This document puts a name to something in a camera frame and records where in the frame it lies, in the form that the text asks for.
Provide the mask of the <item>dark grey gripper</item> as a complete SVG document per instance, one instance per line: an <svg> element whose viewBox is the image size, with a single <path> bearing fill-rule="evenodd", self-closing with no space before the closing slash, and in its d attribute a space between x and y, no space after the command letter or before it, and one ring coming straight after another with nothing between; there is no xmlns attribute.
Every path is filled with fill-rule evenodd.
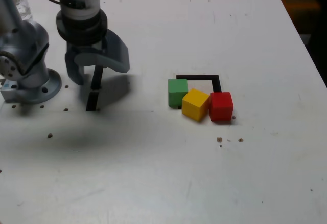
<svg viewBox="0 0 327 224"><path fill-rule="evenodd" d="M85 46L67 43L66 46L67 74L77 85L84 84L84 66L103 66L118 73L127 73L130 70L127 46L109 29L102 41Z"/></svg>

